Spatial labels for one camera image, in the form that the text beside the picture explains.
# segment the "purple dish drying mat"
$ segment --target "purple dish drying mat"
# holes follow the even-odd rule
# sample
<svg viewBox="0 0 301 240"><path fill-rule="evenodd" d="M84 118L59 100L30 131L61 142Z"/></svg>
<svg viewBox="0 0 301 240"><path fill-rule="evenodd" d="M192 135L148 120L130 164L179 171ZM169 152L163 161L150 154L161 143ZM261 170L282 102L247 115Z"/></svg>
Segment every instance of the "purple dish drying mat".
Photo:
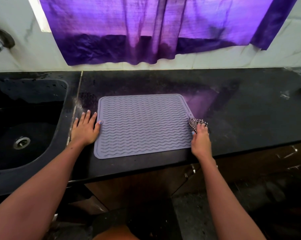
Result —
<svg viewBox="0 0 301 240"><path fill-rule="evenodd" d="M190 148L193 115L180 94L105 96L97 113L103 121L94 146L99 159Z"/></svg>

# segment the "person's left hand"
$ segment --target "person's left hand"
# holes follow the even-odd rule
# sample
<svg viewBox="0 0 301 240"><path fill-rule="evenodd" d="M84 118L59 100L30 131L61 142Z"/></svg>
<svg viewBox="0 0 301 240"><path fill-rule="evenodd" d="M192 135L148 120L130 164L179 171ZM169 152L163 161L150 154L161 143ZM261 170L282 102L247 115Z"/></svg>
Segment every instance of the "person's left hand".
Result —
<svg viewBox="0 0 301 240"><path fill-rule="evenodd" d="M96 112L91 117L90 110L87 110L87 114L85 112L82 113L79 122L78 118L76 118L71 131L71 140L78 140L83 143L84 146L92 144L94 141L96 141L101 124L101 121L96 122L94 128L96 117Z"/></svg>

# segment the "purple curtain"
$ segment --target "purple curtain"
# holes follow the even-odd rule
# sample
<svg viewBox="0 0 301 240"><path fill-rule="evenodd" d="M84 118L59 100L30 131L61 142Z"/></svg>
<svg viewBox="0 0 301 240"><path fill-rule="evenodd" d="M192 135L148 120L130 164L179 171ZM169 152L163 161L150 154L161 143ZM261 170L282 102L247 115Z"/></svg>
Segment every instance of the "purple curtain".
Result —
<svg viewBox="0 0 301 240"><path fill-rule="evenodd" d="M40 0L68 65L266 50L297 0Z"/></svg>

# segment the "person's left arm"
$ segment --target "person's left arm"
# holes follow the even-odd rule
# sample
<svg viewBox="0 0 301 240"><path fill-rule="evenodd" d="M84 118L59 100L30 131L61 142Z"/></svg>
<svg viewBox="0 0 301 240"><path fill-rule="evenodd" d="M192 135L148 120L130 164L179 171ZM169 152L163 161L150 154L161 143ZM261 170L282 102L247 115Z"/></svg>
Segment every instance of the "person's left arm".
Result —
<svg viewBox="0 0 301 240"><path fill-rule="evenodd" d="M82 149L93 143L100 124L97 113L76 118L66 149L0 204L0 240L42 239L64 195Z"/></svg>

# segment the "black countertop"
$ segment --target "black countertop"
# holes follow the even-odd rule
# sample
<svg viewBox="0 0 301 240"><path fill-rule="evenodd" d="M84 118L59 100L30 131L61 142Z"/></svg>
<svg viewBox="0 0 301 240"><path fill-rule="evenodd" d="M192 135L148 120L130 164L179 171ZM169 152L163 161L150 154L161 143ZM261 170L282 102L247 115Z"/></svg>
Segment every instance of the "black countertop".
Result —
<svg viewBox="0 0 301 240"><path fill-rule="evenodd" d="M167 93L208 122L214 157L301 141L301 68L84 72L75 115L97 111L103 96ZM190 149L100 160L90 145L70 183L194 162Z"/></svg>

